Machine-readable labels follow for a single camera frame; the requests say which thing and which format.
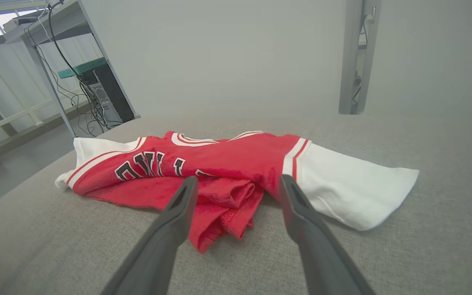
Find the red stripe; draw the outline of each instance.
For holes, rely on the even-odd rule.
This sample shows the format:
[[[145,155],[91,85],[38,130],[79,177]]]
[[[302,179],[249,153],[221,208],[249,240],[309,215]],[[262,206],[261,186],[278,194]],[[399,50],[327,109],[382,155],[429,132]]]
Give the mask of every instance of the red stripe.
[[[120,153],[130,153],[130,152],[136,150],[136,149],[139,147],[139,143],[140,143],[140,142],[141,142],[141,138],[139,138],[136,147],[135,147],[133,150],[131,150],[131,151],[127,151],[127,152],[110,151],[110,152],[103,153],[103,154],[101,154],[101,155],[99,155],[99,156],[95,156],[95,157],[92,158],[90,161],[87,161],[87,162],[86,162],[85,164],[83,164],[80,168],[78,168],[76,171],[74,171],[74,173],[73,173],[73,174],[69,177],[69,179],[67,180],[67,185],[68,185],[68,183],[70,182],[70,180],[73,178],[73,176],[74,176],[77,172],[79,172],[79,170],[81,170],[83,167],[85,167],[88,163],[94,161],[95,159],[97,159],[97,158],[99,158],[99,157],[101,157],[101,156],[103,156],[103,155],[110,154],[110,153],[116,153],[116,152],[120,152]]]
[[[188,144],[195,144],[195,143],[217,143],[215,141],[185,141],[185,140],[182,140],[182,135],[181,134],[178,134],[178,140],[181,141],[181,142],[184,142],[184,143],[188,143]]]
[[[305,149],[305,146],[307,145],[307,142],[309,142],[309,140],[305,140],[305,142],[303,143],[302,145],[302,148],[298,151],[298,153],[296,153],[296,156],[294,156],[293,158],[293,178],[294,180],[296,180],[296,158],[298,158],[298,156],[302,153],[303,149]]]

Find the gray couch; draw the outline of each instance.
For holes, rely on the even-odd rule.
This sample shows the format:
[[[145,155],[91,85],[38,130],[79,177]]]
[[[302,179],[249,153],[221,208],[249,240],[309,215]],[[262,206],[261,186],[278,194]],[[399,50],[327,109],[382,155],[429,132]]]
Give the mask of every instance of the gray couch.
[[[168,130],[230,138],[255,129],[298,134],[383,166],[419,169],[414,189],[381,226],[358,232],[325,220],[379,295],[472,294],[470,120],[152,118],[131,121],[101,138],[128,142]],[[56,189],[54,179],[74,166],[71,152],[0,199],[0,294],[99,293],[158,216],[152,209]],[[266,195],[254,221],[243,240],[221,237],[206,254],[189,241],[180,246],[168,293],[306,293],[298,248],[286,233],[279,203]]]

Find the jersey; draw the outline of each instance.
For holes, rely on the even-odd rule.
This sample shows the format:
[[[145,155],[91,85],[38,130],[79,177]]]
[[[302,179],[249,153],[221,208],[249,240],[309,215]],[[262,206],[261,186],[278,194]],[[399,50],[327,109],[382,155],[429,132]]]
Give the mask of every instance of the jersey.
[[[296,159],[311,141],[299,136],[245,132],[232,139],[192,139],[176,132],[125,145],[79,139],[85,160],[64,176],[78,195],[139,178],[215,176],[247,179],[279,198],[279,176],[296,176]]]
[[[287,134],[244,132],[194,139],[167,132],[129,143],[75,138],[76,168],[56,186],[118,205],[163,209],[187,176],[199,181],[189,239],[200,251],[225,233],[242,238],[264,191],[294,177],[313,207],[358,230],[381,224],[405,199],[417,170],[386,168]]]

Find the white stripe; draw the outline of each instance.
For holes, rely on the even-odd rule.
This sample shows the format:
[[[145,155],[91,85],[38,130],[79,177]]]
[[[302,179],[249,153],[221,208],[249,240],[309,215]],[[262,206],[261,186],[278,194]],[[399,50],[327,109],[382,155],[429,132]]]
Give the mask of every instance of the white stripe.
[[[298,142],[293,146],[293,148],[285,155],[283,158],[283,169],[281,170],[282,174],[293,175],[293,158],[296,156],[298,151],[302,148],[305,142],[305,138],[298,139]]]
[[[137,145],[137,142],[138,141],[135,141],[135,142],[129,142],[128,144],[134,144],[132,147],[131,147],[131,150],[129,151],[123,151],[123,152],[112,152],[112,153],[108,153],[108,154],[105,154],[105,155],[101,155],[100,157],[97,157],[96,159],[86,163],[86,165],[81,168],[81,170],[79,170],[69,181],[68,186],[70,188],[73,188],[74,184],[76,183],[76,181],[85,174],[85,172],[87,172],[88,170],[90,170],[91,168],[93,168],[94,166],[96,166],[97,164],[105,161],[106,159],[110,159],[111,157],[114,157],[114,156],[117,156],[117,155],[120,155],[120,154],[124,154],[124,153],[130,153],[130,152],[133,152],[133,151],[137,151],[139,150],[142,146],[143,146],[143,143],[145,142],[147,138],[141,138],[140,142],[139,142],[139,146],[137,147],[137,149],[133,149],[135,148],[135,146]]]
[[[182,142],[178,139],[178,136],[180,136],[179,133],[173,133],[172,136],[170,137],[170,140],[172,141],[173,144],[176,144],[178,146],[203,146],[203,145],[209,145],[209,144],[217,144],[218,142],[212,141],[212,142],[203,142],[203,143],[193,143],[193,141],[189,142]]]
[[[305,145],[304,149],[302,150],[300,155],[298,155],[298,157],[296,158],[296,183],[298,183],[298,185],[300,186],[301,186],[301,181],[302,181],[302,158],[305,155],[305,153],[307,153],[307,150],[309,149],[311,142],[312,141],[307,140],[307,144]]]
[[[255,134],[260,134],[260,133],[264,133],[263,131],[247,131],[247,132],[243,132],[242,134],[236,136],[235,138],[231,138],[229,141],[231,140],[235,140],[235,139],[239,139],[239,138],[244,138],[244,137],[247,137],[247,136],[253,136]]]
[[[194,139],[194,138],[188,138],[185,136],[185,134],[183,133],[180,133],[180,138],[184,141],[190,141],[191,143],[194,143],[195,141],[212,141],[212,142],[216,142],[216,140],[213,140],[213,139],[210,139],[210,138],[205,138],[205,139]]]

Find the black cable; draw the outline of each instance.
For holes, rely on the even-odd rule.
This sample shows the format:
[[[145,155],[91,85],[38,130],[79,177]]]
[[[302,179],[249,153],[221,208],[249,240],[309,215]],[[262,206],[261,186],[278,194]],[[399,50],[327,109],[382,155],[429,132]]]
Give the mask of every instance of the black cable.
[[[57,2],[56,4],[54,4],[53,6],[50,6],[49,5],[49,12],[48,12],[48,25],[50,27],[50,34],[52,35],[52,41],[54,42],[54,45],[56,45],[56,48],[58,49],[58,52],[59,54],[61,55],[61,57],[63,58],[63,60],[65,61],[65,63],[69,66],[69,68],[71,69],[71,71],[74,73],[74,76],[77,80],[79,80],[80,82],[80,88],[82,89],[82,84],[84,84],[84,82],[80,79],[79,77],[79,74],[75,71],[75,69],[73,68],[73,66],[71,66],[71,64],[68,62],[67,58],[65,58],[63,52],[61,52],[61,49],[59,48],[58,46],[58,42],[56,41],[56,37],[54,36],[54,30],[52,28],[52,21],[51,21],[51,17],[52,17],[52,11],[54,10],[54,8],[59,5],[59,4],[63,4],[64,0],[60,0],[60,2]],[[99,114],[99,112],[96,110],[97,106],[94,106],[94,112]],[[103,131],[103,127],[105,127],[106,129],[110,129],[110,127],[107,125],[107,122],[105,121],[105,119],[103,118],[103,114],[99,114],[100,115],[100,119],[101,121],[103,121],[103,123],[101,123],[100,120],[98,120],[98,118],[96,118],[95,114],[94,114],[94,118],[96,119],[96,121],[98,122],[98,124],[100,125],[101,127],[101,130]]]
[[[360,89],[362,89],[362,86],[358,88],[358,90],[356,91],[356,94],[352,97],[352,102],[355,102],[355,104],[358,104],[358,101],[355,101],[354,99],[356,98],[356,95],[358,95],[358,93],[360,92]]]
[[[52,77],[54,78],[54,81],[56,82],[57,91],[58,91],[59,93],[63,94],[63,95],[64,95],[65,97],[67,97],[68,99],[70,99],[71,105],[76,107],[76,114],[78,115],[77,126],[79,127],[79,129],[81,129],[84,133],[89,134],[89,135],[92,135],[92,136],[95,137],[95,135],[92,134],[92,131],[94,131],[95,127],[92,129],[92,131],[88,128],[88,125],[87,125],[87,131],[85,131],[85,130],[81,127],[81,125],[80,125],[80,119],[81,119],[81,118],[80,118],[80,115],[81,115],[81,113],[79,112],[79,96],[80,96],[80,95],[78,95],[78,94],[76,94],[76,93],[74,93],[74,92],[72,92],[72,91],[70,91],[70,90],[67,90],[67,89],[65,89],[63,86],[60,86],[60,85],[59,85],[59,82],[58,82],[58,79],[57,79],[57,75],[56,75],[56,73],[54,73],[54,71],[53,71],[52,68],[50,67],[49,63],[48,63],[47,60],[45,59],[45,54],[43,53],[43,49],[41,49],[41,47],[39,47],[38,43],[36,43],[36,41],[35,41],[34,38],[32,37],[32,34],[30,33],[30,26],[31,26],[32,24],[34,24],[34,23],[31,23],[31,24],[28,25],[26,28],[24,28],[24,33],[25,33],[25,35],[28,34],[28,36],[29,36],[29,37],[27,38],[27,39],[28,39],[28,43],[29,43],[30,46],[34,49],[34,51],[37,53],[37,55],[38,55],[38,56],[45,62],[45,64],[47,65],[48,69],[50,70],[50,73],[52,74]],[[62,93],[62,92],[59,90],[59,88],[61,88],[61,89],[65,90],[65,91],[67,91],[67,92],[73,94],[73,96],[72,96],[72,97],[69,97],[69,96],[66,95],[65,93]],[[74,97],[77,97],[77,102],[74,102],[74,100],[73,100]]]
[[[365,29],[365,20],[363,21],[363,33],[365,34],[365,45],[367,45],[368,42],[367,42],[367,30]]]
[[[79,76],[77,74],[77,72],[75,71],[75,69],[70,65],[69,61],[65,58],[65,56],[63,55],[63,52],[61,52],[61,49],[59,48],[58,46],[58,42],[56,41],[56,37],[54,36],[54,30],[52,29],[52,22],[51,22],[51,17],[52,17],[52,11],[54,10],[54,7],[58,6],[59,4],[63,4],[64,0],[61,0],[60,2],[54,4],[53,6],[49,7],[49,11],[48,11],[48,26],[50,27],[50,33],[52,35],[52,41],[54,42],[54,45],[56,45],[56,48],[58,49],[58,52],[59,54],[61,55],[61,57],[63,58],[63,60],[67,63],[67,65],[69,66],[69,68],[72,70],[72,72],[74,73],[75,77],[77,78],[77,80],[80,80],[79,79]]]
[[[81,84],[80,83],[80,88],[83,88],[83,87],[86,87],[86,88],[90,88],[89,86],[87,85],[84,85],[84,84]],[[98,124],[101,125],[102,127],[105,127],[106,129],[110,130],[111,129],[111,126],[109,125],[109,123],[119,123],[119,124],[123,124],[123,122],[119,122],[119,121],[105,121],[104,119],[104,114],[103,114],[103,109],[99,109],[98,106],[101,106],[101,104],[99,103],[99,101],[97,100],[96,98],[96,105],[94,106],[94,113],[97,115],[98,117]]]

